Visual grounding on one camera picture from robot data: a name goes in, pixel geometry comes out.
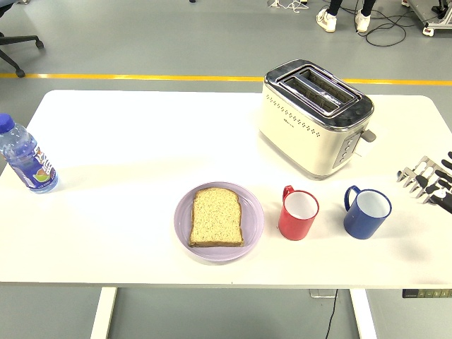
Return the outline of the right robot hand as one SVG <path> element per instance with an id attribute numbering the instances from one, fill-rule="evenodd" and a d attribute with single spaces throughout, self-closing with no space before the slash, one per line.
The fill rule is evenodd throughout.
<path id="1" fill-rule="evenodd" d="M 417 183 L 423 191 L 428 195 L 424 203 L 437 205 L 451 213 L 451 175 L 440 169 L 435 170 L 435 174 L 439 177 L 436 184 L 427 185 L 428 179 L 422 175 L 415 177 Z"/>

